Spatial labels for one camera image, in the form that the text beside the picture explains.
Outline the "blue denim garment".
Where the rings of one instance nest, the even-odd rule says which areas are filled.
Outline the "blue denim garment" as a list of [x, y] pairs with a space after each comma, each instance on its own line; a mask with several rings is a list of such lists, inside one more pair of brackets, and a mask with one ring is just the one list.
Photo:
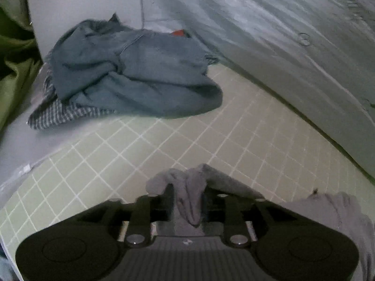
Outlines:
[[209, 58], [191, 37], [133, 29], [113, 16], [68, 30], [47, 62], [63, 102], [173, 118], [222, 105], [222, 89], [207, 75]]

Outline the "grey fleece hoodie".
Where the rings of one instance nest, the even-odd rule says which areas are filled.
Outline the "grey fleece hoodie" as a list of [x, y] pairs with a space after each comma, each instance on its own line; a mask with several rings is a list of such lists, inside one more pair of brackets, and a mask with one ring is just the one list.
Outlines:
[[[158, 234], [167, 236], [198, 237], [221, 234], [221, 224], [203, 221], [200, 198], [206, 188], [250, 199], [264, 197], [250, 186], [207, 164], [185, 171], [162, 171], [146, 183], [146, 191], [151, 195], [162, 195], [168, 185], [172, 185], [174, 189], [172, 219], [157, 224]], [[312, 193], [305, 199], [283, 202], [281, 206], [352, 239], [359, 250], [359, 264], [353, 279], [374, 280], [374, 223], [362, 213], [355, 196], [344, 192]]]

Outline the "light grey carrot-print duvet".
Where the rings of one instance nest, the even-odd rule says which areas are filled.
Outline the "light grey carrot-print duvet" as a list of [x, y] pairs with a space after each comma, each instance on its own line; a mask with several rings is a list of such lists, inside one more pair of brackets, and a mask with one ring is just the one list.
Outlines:
[[374, 174], [374, 0], [142, 0], [150, 29], [190, 31]]

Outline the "checkered grey white cloth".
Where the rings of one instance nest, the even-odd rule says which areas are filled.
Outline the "checkered grey white cloth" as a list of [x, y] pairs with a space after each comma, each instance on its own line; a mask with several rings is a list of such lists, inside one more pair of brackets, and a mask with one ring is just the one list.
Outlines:
[[116, 114], [116, 111], [84, 107], [58, 99], [56, 89], [52, 83], [52, 75], [47, 74], [43, 83], [42, 102], [30, 114], [27, 124], [31, 129], [44, 130], [85, 117], [97, 118], [111, 114]]

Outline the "olive green fabric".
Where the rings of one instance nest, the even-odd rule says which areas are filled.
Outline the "olive green fabric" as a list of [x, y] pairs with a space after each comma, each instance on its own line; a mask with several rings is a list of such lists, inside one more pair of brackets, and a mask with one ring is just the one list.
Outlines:
[[1, 128], [11, 121], [41, 65], [27, 0], [1, 0]]

